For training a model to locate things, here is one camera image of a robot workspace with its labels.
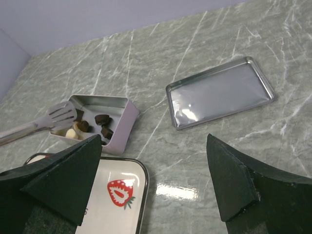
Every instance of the wall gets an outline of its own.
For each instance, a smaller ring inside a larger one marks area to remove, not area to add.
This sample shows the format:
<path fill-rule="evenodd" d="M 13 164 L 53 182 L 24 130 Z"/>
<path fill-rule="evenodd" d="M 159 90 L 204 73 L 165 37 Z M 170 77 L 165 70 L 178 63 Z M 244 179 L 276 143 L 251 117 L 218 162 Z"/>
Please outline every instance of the wall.
<path fill-rule="evenodd" d="M 1 0 L 0 28 L 31 55 L 248 0 Z"/>
<path fill-rule="evenodd" d="M 0 29 L 0 101 L 27 64 L 30 55 Z"/>

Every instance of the marble countertop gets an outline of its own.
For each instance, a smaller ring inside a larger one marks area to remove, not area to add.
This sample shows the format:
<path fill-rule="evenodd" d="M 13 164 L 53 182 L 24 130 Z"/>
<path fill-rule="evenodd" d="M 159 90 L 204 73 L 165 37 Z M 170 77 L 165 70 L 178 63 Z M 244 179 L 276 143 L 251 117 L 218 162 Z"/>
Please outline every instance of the marble countertop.
<path fill-rule="evenodd" d="M 278 95 L 270 105 L 177 131 L 167 84 L 243 56 Z M 312 174 L 312 1 L 256 0 L 33 57 L 0 106 L 0 130 L 72 94 L 127 96 L 141 111 L 122 157 L 149 169 L 142 233 L 226 233 L 206 157 L 213 134 L 269 165 Z M 0 172 L 64 142 L 42 133 L 0 148 Z"/>

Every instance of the spatula handle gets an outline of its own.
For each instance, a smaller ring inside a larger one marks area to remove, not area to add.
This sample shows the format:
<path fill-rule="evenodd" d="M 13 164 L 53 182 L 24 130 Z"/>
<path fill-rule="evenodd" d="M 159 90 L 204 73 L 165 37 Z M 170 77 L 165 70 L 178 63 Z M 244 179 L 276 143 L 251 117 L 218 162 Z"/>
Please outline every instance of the spatula handle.
<path fill-rule="evenodd" d="M 0 146 L 8 144 L 12 141 L 21 139 L 23 137 L 32 135 L 36 132 L 40 132 L 42 130 L 44 129 L 39 128 L 35 122 L 30 122 L 30 123 L 26 123 L 21 126 L 12 128 L 10 130 L 0 132 Z"/>

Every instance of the spatula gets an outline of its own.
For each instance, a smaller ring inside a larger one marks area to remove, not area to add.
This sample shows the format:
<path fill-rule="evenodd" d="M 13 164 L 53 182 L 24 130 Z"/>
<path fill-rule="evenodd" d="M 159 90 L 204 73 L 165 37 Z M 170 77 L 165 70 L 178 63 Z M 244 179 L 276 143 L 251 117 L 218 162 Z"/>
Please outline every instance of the spatula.
<path fill-rule="evenodd" d="M 71 126 L 77 112 L 70 101 L 49 108 L 45 115 L 10 130 L 0 132 L 0 146 L 41 131 L 57 131 Z"/>

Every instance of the strawberry illustration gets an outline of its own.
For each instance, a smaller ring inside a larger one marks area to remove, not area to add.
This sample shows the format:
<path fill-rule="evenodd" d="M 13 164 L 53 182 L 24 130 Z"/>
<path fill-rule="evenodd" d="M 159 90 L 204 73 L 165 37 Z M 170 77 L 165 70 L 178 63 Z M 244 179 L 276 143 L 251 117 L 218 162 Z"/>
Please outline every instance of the strawberry illustration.
<path fill-rule="evenodd" d="M 135 199 L 135 197 L 132 196 L 133 186 L 127 185 L 122 179 L 117 179 L 108 182 L 107 190 L 115 205 L 123 206 L 124 209 L 126 209 L 128 205 L 131 209 L 130 204 L 132 204 Z"/>

